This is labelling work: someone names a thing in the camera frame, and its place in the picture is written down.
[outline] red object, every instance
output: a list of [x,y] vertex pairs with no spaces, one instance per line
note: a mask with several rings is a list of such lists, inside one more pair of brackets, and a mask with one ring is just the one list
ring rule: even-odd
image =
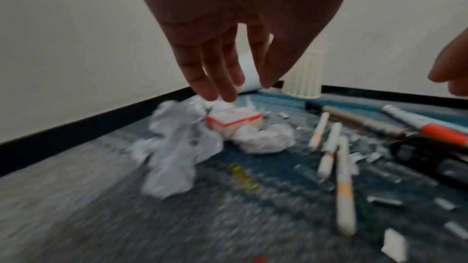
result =
[[468,136],[436,124],[426,124],[420,132],[461,146],[468,146]]
[[265,258],[265,256],[260,255],[257,257],[257,259],[253,261],[253,263],[267,263],[267,259]]

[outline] hand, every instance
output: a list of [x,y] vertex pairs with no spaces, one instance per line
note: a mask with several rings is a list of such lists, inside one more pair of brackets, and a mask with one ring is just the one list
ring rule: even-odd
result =
[[[235,48],[237,24],[247,36],[263,87],[301,57],[343,0],[145,0],[193,90],[232,102],[245,77]],[[269,44],[270,33],[274,38]]]
[[451,94],[468,96],[468,28],[440,52],[429,79],[448,82]]

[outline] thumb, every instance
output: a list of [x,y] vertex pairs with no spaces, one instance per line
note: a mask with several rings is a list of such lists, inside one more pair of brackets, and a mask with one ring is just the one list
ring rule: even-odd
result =
[[286,42],[273,38],[258,72],[260,84],[270,88],[294,66],[310,43],[311,40]]

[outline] finger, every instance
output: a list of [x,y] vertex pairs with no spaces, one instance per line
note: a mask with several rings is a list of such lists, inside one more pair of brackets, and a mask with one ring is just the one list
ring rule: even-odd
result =
[[245,76],[240,68],[239,57],[235,48],[235,36],[237,35],[237,25],[229,28],[221,36],[222,39],[222,53],[224,65],[228,71],[231,81],[236,86],[244,84]]
[[428,78],[434,82],[445,82],[468,73],[467,49],[468,28],[441,51]]
[[234,102],[237,99],[237,92],[223,63],[221,39],[215,38],[202,43],[200,51],[206,74],[218,89],[219,95],[226,102]]
[[265,60],[270,41],[270,32],[264,25],[247,26],[247,39],[257,71]]
[[283,42],[274,38],[260,67],[260,84],[270,88],[299,60],[311,41]]
[[214,101],[218,98],[218,92],[206,77],[200,58],[198,45],[185,46],[169,42],[174,52],[175,60],[190,87],[202,98]]
[[448,83],[448,91],[459,96],[468,96],[468,73]]

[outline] carpeted floor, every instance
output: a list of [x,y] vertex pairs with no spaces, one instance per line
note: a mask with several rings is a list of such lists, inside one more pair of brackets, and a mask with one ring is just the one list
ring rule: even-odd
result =
[[[468,228],[468,196],[444,185],[432,188],[418,179],[392,184],[367,171],[353,179],[358,208],[355,238],[335,229],[335,195],[297,174],[299,163],[316,169],[319,154],[307,143],[318,116],[304,102],[275,93],[251,94],[258,108],[272,111],[265,124],[295,124],[297,144],[272,155],[246,155],[230,145],[197,165],[195,188],[159,201],[139,189],[146,169],[137,168],[128,147],[151,136],[147,120],[136,122],[0,179],[0,262],[392,262],[381,251],[383,229],[391,227],[410,242],[410,262],[464,262],[467,243],[443,224]],[[374,119],[396,122],[378,112],[386,102],[325,94],[322,102]],[[237,101],[245,105],[245,96]],[[460,110],[395,104],[468,126]],[[363,136],[352,152],[373,152],[377,141]],[[258,194],[236,186],[227,166],[238,162],[260,184]],[[389,194],[403,209],[375,207],[366,194]],[[442,197],[462,207],[447,212],[432,201]],[[372,213],[364,215],[364,210]]]

